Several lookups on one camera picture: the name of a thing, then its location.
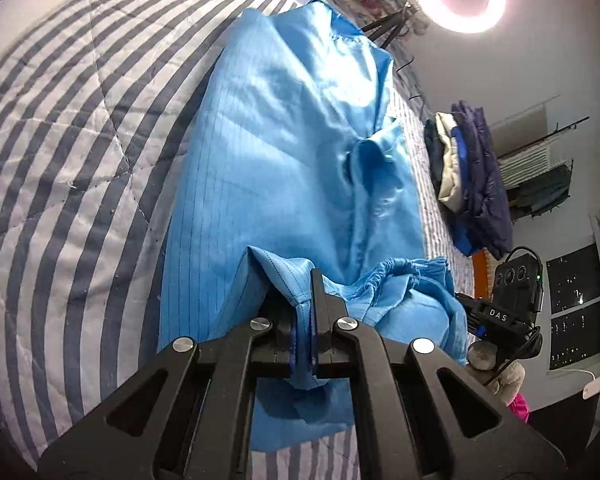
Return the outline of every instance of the orange object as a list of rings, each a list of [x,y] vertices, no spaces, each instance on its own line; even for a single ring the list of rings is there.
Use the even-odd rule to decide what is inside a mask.
[[[474,296],[489,299],[489,285],[487,277],[487,255],[484,249],[472,256],[474,261]]]

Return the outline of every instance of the striped bedsheet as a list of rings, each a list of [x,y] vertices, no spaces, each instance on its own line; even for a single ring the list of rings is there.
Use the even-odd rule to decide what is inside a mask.
[[[243,9],[298,5],[72,0],[1,59],[0,427],[30,464],[155,354],[164,237],[206,78]],[[392,107],[427,255],[449,258],[458,289],[471,292],[471,265],[433,195],[422,124],[397,92]],[[344,471],[334,454],[355,461],[352,435],[254,453],[253,476],[352,478],[354,462]]]

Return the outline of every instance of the plush toy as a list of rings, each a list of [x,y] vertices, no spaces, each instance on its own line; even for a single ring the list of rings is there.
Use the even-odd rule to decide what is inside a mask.
[[[472,343],[466,353],[469,362],[465,370],[484,384],[493,375],[497,351],[498,347],[488,341],[478,340]],[[491,381],[487,389],[509,406],[520,391],[524,380],[525,367],[520,364],[520,361],[515,361],[506,370],[503,370],[495,380]]]

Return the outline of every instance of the mattress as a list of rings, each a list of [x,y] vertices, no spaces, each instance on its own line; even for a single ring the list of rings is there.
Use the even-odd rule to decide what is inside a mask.
[[[30,464],[155,354],[165,235],[206,79],[243,9],[298,5],[72,0],[0,60],[0,427]],[[446,256],[471,294],[429,179],[430,112],[404,71],[397,88],[427,256]],[[254,453],[253,476],[330,478],[338,463],[351,478],[356,456],[349,430]]]

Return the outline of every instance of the window pane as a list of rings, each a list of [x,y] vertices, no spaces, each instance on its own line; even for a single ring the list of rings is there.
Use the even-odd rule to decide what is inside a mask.
[[[547,262],[546,269],[552,314],[600,296],[600,260],[595,244]]]
[[[599,352],[600,301],[551,320],[551,370]]]

